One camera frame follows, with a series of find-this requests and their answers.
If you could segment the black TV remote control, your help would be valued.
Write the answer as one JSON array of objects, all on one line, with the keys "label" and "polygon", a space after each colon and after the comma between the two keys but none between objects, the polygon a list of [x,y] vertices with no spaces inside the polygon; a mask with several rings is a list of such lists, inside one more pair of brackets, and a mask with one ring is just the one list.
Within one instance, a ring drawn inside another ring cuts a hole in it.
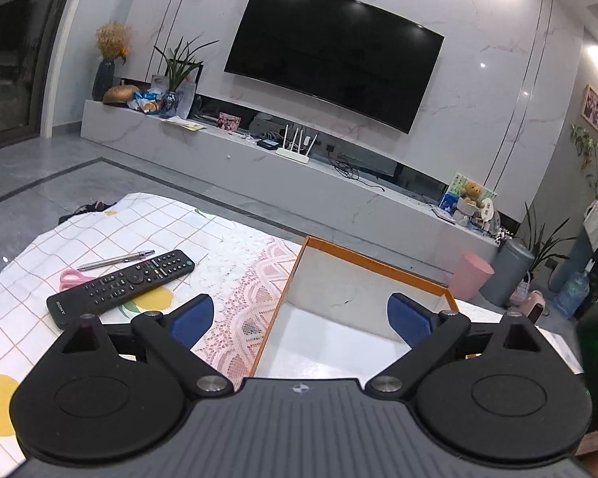
[{"label": "black TV remote control", "polygon": [[63,330],[84,314],[99,316],[154,289],[185,277],[195,262],[180,249],[96,277],[85,285],[58,292],[46,300],[48,312]]}]

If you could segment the silver pen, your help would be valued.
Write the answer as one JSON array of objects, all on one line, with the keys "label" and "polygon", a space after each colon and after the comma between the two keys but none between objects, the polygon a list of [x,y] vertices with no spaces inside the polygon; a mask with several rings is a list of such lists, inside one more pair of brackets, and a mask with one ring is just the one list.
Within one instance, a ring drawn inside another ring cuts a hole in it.
[{"label": "silver pen", "polygon": [[104,259],[97,262],[91,262],[87,264],[83,264],[77,268],[79,272],[88,272],[92,270],[97,270],[100,268],[105,268],[106,266],[117,265],[121,263],[128,263],[143,260],[149,256],[155,254],[155,250],[151,249],[150,251],[138,251],[138,253],[128,254],[121,257],[114,257],[110,259]]}]

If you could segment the orange cardboard storage box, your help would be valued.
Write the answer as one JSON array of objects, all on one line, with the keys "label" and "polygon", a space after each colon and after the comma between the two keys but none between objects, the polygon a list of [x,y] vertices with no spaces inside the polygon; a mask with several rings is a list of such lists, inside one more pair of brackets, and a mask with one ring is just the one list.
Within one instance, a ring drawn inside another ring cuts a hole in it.
[{"label": "orange cardboard storage box", "polygon": [[308,236],[250,375],[366,383],[409,351],[388,321],[395,292],[433,313],[458,309],[444,286]]}]

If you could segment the checkered fruit print tablecloth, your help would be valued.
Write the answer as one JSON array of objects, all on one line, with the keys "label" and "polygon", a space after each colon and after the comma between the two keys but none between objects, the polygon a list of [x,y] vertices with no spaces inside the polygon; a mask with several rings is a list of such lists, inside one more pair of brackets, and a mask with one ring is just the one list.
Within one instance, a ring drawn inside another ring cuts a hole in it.
[{"label": "checkered fruit print tablecloth", "polygon": [[82,297],[90,308],[103,307],[104,323],[123,324],[208,295],[214,322],[193,351],[240,384],[252,373],[300,248],[288,233],[149,193],[130,193],[36,236],[0,273],[0,477],[22,461],[9,400],[65,317],[52,298]]}]

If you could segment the grey trash bin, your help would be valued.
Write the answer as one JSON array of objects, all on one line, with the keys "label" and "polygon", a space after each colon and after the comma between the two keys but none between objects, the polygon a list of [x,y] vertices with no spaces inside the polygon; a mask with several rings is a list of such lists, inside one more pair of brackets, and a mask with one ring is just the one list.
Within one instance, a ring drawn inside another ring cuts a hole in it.
[{"label": "grey trash bin", "polygon": [[495,306],[506,306],[513,292],[529,271],[535,256],[517,239],[507,239],[492,262],[494,274],[480,294]]}]

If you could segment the teddy bear toy pile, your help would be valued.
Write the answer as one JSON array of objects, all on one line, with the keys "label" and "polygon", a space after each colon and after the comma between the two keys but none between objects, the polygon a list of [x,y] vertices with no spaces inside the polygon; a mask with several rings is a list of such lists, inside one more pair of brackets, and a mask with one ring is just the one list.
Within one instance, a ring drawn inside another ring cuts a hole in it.
[{"label": "teddy bear toy pile", "polygon": [[458,225],[494,236],[500,230],[498,194],[463,174],[455,173],[439,203]]}]

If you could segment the blue water bottle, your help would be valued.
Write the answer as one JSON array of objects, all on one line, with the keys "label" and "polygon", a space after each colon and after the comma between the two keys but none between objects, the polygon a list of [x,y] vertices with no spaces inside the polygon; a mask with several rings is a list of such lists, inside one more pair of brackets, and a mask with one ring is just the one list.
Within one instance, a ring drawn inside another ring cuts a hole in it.
[{"label": "blue water bottle", "polygon": [[561,291],[554,298],[553,309],[559,312],[563,317],[571,318],[581,306],[590,292],[589,272],[572,273]]}]

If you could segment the grey marble TV console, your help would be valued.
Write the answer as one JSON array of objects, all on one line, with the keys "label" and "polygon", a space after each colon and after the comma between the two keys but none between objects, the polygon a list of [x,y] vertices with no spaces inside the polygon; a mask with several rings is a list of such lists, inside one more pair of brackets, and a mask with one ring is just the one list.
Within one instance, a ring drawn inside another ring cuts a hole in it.
[{"label": "grey marble TV console", "polygon": [[498,251],[489,237],[440,219],[402,193],[346,179],[326,163],[287,160],[213,126],[191,132],[88,100],[81,135],[210,184],[236,207],[278,225],[338,244],[351,241],[356,251],[381,248],[443,273],[454,271],[465,253],[492,261]]}]

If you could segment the white wifi router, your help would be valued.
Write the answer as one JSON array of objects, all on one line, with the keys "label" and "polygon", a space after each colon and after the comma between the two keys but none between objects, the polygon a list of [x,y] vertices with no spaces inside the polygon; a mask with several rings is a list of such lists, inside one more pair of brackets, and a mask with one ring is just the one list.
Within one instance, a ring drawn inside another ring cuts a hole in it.
[{"label": "white wifi router", "polygon": [[290,129],[286,125],[282,143],[279,144],[275,153],[283,159],[307,165],[317,137],[319,137],[317,133],[312,136],[308,135],[308,128],[306,127],[296,126],[294,129]]}]

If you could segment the pink photo card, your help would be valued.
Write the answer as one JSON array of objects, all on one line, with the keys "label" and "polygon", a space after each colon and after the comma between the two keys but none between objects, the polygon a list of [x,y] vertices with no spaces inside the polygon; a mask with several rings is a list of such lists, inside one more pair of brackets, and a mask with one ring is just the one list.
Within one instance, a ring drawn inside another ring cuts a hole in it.
[{"label": "pink photo card", "polygon": [[224,131],[237,132],[240,129],[241,121],[242,119],[239,116],[220,112],[217,118],[217,126]]}]

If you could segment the golden pumpkin ornament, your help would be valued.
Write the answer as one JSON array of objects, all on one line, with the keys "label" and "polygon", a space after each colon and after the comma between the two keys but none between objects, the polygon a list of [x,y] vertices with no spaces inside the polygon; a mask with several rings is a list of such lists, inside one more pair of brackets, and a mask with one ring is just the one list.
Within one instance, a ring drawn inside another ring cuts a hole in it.
[{"label": "golden pumpkin ornament", "polygon": [[135,98],[140,88],[132,84],[111,86],[102,96],[102,104],[109,106],[128,106],[128,102]]}]

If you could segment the green plant glass vase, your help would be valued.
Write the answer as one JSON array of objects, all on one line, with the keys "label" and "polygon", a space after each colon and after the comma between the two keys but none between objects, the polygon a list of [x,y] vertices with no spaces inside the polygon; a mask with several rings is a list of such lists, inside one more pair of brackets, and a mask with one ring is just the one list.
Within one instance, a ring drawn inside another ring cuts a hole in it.
[{"label": "green plant glass vase", "polygon": [[203,63],[196,59],[196,53],[217,43],[217,40],[212,40],[196,44],[201,36],[200,33],[189,41],[185,41],[185,38],[181,37],[172,49],[170,47],[160,49],[157,45],[153,47],[162,56],[166,65],[165,77],[168,80],[168,90],[163,95],[161,108],[159,108],[159,115],[164,119],[170,119],[177,114],[177,108],[181,101],[179,86],[194,70],[203,66]]}]

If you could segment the dark vase dried flowers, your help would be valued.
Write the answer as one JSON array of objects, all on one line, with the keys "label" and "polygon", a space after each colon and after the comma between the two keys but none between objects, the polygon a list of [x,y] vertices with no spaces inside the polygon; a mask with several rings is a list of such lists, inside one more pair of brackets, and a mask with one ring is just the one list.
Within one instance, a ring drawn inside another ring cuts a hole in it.
[{"label": "dark vase dried flowers", "polygon": [[101,102],[104,94],[112,88],[117,59],[126,63],[129,55],[130,29],[117,22],[109,22],[100,26],[96,31],[96,47],[101,56],[91,97]]}]

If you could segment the pink handled scissors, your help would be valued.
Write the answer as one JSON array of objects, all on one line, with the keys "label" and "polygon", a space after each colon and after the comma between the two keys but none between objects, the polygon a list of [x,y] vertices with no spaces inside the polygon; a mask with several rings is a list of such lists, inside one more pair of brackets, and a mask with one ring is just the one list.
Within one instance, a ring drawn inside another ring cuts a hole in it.
[{"label": "pink handled scissors", "polygon": [[66,269],[60,273],[59,280],[59,291],[62,292],[76,286],[85,285],[92,280],[92,277],[77,270]]}]

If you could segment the framed wall picture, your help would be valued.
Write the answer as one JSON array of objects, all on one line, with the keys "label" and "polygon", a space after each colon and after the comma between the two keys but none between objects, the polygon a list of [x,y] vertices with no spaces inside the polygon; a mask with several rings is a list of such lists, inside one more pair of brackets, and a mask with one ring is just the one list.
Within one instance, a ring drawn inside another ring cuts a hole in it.
[{"label": "framed wall picture", "polygon": [[591,85],[584,90],[581,115],[598,133],[598,92]]}]

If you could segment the black wall television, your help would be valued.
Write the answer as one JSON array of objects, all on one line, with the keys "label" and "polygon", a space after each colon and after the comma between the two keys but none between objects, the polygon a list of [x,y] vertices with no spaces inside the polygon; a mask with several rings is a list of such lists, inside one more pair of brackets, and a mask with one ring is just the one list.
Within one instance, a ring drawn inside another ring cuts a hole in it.
[{"label": "black wall television", "polygon": [[226,71],[408,133],[443,42],[357,0],[248,0]]}]

